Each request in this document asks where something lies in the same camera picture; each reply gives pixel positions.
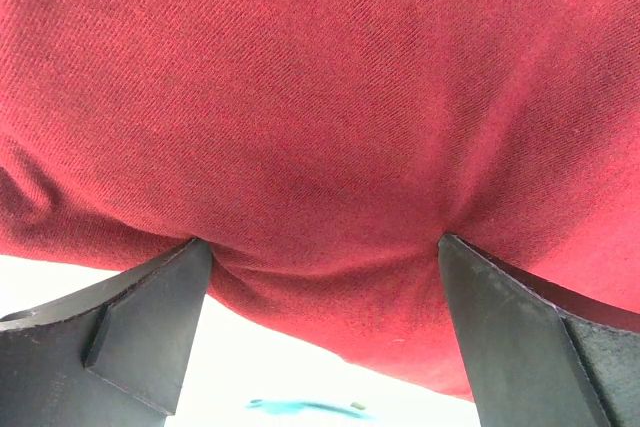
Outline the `dark red t-shirt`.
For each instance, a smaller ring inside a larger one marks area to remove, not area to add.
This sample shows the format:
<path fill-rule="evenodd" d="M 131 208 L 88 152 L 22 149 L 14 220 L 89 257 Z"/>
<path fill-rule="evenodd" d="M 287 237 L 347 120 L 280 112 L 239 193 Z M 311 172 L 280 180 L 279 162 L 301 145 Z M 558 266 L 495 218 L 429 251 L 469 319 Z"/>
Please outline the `dark red t-shirt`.
<path fill-rule="evenodd" d="M 471 391 L 437 243 L 639 307 L 639 0 L 1 0 L 1 251 Z"/>

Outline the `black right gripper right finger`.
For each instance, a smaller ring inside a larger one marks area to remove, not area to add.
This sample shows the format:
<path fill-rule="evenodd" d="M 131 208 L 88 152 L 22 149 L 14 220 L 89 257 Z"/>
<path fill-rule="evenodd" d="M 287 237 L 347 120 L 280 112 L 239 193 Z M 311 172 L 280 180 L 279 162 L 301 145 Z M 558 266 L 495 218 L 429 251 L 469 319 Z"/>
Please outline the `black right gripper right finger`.
<path fill-rule="evenodd" d="M 452 234 L 438 264 L 481 425 L 638 425 L 637 313 Z"/>

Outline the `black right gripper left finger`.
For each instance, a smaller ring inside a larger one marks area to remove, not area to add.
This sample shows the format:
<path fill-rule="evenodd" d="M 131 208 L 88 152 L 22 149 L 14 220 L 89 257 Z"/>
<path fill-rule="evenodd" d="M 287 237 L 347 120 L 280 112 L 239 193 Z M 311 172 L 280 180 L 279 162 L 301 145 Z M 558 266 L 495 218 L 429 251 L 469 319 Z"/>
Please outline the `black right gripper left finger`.
<path fill-rule="evenodd" d="M 1 319 L 1 423 L 162 426 L 175 414 L 209 285 L 193 239 Z"/>

